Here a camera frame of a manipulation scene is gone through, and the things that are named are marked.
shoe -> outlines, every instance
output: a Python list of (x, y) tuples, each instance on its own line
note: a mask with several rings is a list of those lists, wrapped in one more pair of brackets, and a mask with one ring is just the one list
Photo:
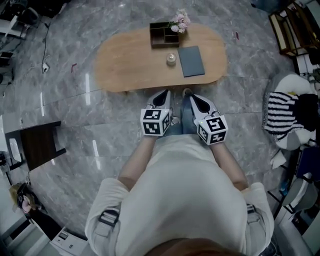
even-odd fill
[(190, 88), (185, 88), (182, 91), (182, 98), (184, 98), (185, 96), (191, 96), (192, 94), (193, 94), (193, 92)]
[(171, 119), (171, 125), (176, 125), (176, 124), (180, 124), (180, 118), (177, 117), (177, 116), (173, 116), (172, 119)]

marble floor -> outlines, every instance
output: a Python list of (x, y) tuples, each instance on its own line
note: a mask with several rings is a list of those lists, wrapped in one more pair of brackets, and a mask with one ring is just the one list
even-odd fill
[[(215, 102), (229, 125), (227, 146), (250, 183), (266, 190), (278, 187), (282, 171), (272, 170), (277, 151), (261, 130), (262, 95), (279, 72), (293, 71), (292, 61), (279, 54), (268, 14), (249, 0), (72, 0), (51, 22), (42, 74), (40, 24), (15, 56), (15, 80), (0, 98), (4, 130), (61, 121), (57, 138), (67, 153), (30, 173), (34, 192), (61, 225), (84, 234), (90, 206), (102, 179), (117, 177), (140, 140), (140, 109), (154, 90), (111, 93), (95, 83), (93, 63), (99, 45), (112, 35), (170, 19), (185, 8), (194, 23), (215, 30), (224, 40), (228, 59), (225, 77), (192, 86)], [(170, 88), (179, 113), (184, 86)], [(24, 181), (24, 167), (10, 172)]]

wooden table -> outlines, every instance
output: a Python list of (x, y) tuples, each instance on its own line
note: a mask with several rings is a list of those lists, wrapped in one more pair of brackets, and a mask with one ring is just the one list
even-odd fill
[[(95, 79), (102, 89), (125, 92), (143, 88), (208, 84), (227, 71), (222, 38), (201, 24), (191, 24), (181, 35), (180, 47), (199, 46), (204, 75), (184, 77), (177, 48), (152, 49), (149, 28), (113, 35), (97, 52)], [(176, 65), (166, 63), (168, 53), (177, 56)]]

blue jeans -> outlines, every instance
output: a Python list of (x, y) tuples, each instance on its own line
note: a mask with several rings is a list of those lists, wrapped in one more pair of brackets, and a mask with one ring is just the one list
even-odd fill
[(186, 95), (182, 100), (180, 116), (181, 123), (169, 126), (162, 137), (182, 134), (197, 134), (197, 127), (194, 124), (194, 114), (192, 112), (190, 96), (188, 95)]

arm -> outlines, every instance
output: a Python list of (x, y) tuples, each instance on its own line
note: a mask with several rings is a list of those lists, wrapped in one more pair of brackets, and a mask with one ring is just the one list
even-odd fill
[(240, 191), (248, 188), (247, 178), (227, 146), (221, 142), (210, 145), (209, 147), (216, 163), (230, 178), (233, 185)]
[(139, 145), (123, 166), (118, 180), (122, 182), (129, 191), (146, 170), (157, 138), (156, 136), (143, 136)]

